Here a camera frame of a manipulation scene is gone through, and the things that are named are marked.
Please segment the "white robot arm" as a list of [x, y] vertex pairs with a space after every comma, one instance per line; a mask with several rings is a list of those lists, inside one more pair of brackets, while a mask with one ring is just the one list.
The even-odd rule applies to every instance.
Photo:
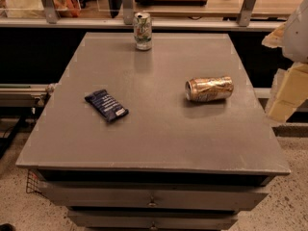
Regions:
[[292, 65], [279, 69], [278, 83], [266, 108], [267, 116], [278, 122], [287, 121], [308, 100], [308, 0], [303, 0], [286, 22], [264, 37], [262, 44], [280, 48]]

